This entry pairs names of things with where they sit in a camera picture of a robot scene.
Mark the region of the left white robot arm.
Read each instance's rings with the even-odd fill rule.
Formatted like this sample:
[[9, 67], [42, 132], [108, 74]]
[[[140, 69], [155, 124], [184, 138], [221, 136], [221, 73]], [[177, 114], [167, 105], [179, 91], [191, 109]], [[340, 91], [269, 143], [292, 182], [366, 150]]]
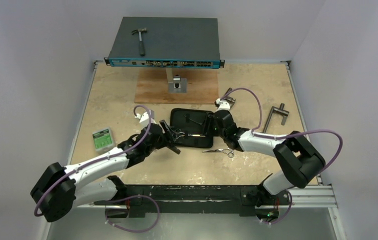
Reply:
[[168, 148], [179, 154], [175, 141], [179, 131], [164, 121], [151, 123], [110, 151], [74, 165], [49, 165], [39, 178], [31, 197], [34, 215], [55, 222], [72, 208], [94, 202], [118, 205], [129, 197], [127, 186], [114, 172], [143, 162], [153, 151]]

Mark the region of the silver scissors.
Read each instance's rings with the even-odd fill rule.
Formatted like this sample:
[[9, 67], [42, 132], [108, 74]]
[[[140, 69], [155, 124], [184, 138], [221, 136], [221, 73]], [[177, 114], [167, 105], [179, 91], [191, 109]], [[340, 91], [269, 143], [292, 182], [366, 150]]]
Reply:
[[199, 133], [186, 133], [180, 130], [179, 128], [176, 130], [173, 130], [174, 138], [175, 140], [190, 137], [190, 138], [204, 138], [206, 135], [199, 134]]
[[234, 150], [230, 148], [219, 148], [219, 149], [209, 149], [203, 150], [203, 153], [223, 153], [226, 154], [228, 158], [234, 157]]

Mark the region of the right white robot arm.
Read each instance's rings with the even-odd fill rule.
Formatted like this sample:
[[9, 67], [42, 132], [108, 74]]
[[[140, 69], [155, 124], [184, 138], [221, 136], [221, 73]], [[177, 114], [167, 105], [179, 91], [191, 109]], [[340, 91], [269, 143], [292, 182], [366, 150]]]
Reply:
[[231, 150], [260, 153], [277, 159], [281, 170], [267, 177], [257, 191], [259, 200], [265, 204], [286, 189], [306, 187], [325, 167], [322, 155], [298, 131], [289, 135], [255, 133], [237, 126], [228, 110], [218, 110], [210, 119], [217, 135]]

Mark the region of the black zip tool case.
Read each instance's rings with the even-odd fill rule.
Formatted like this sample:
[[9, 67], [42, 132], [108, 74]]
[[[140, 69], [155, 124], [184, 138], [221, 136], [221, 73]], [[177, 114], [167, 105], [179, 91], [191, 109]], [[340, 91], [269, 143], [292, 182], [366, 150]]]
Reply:
[[[170, 127], [173, 130], [180, 129], [191, 134], [203, 134], [203, 122], [208, 114], [213, 114], [210, 110], [174, 108], [170, 112]], [[208, 149], [213, 146], [214, 136], [206, 137], [185, 137], [175, 141], [179, 147], [191, 147]]]

